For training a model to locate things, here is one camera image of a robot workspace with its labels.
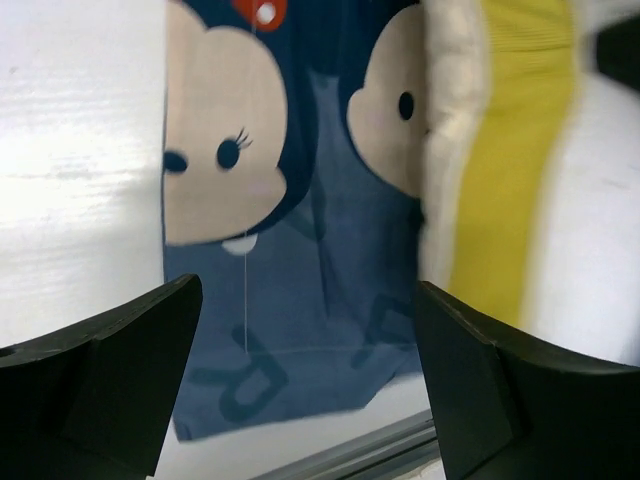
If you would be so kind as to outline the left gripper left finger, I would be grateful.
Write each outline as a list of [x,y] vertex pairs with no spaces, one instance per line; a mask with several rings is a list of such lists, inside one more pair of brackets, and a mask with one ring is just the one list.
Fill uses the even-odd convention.
[[183,275],[2,348],[2,478],[154,475],[202,300],[199,277]]

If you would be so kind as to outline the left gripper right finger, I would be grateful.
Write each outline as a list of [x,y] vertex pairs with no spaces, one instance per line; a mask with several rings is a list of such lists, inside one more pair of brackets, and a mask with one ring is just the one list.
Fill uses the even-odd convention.
[[639,371],[543,341],[435,285],[415,331],[450,479],[635,479]]

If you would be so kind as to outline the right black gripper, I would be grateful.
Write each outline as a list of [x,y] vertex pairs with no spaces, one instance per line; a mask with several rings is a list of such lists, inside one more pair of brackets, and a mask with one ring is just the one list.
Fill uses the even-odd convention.
[[597,70],[640,92],[640,18],[638,14],[601,29],[596,35]]

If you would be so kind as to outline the blue cartoon print pillowcase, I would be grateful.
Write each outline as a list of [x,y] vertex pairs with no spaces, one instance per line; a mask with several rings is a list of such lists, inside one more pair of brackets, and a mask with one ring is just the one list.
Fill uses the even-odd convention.
[[177,438],[358,410],[420,371],[417,1],[171,1],[164,272],[203,304]]

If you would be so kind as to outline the white pillow yellow trim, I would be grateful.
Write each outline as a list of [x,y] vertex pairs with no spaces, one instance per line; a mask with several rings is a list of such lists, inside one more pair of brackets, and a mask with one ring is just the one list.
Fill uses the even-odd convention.
[[421,276],[601,359],[639,361],[639,93],[597,70],[635,1],[429,1]]

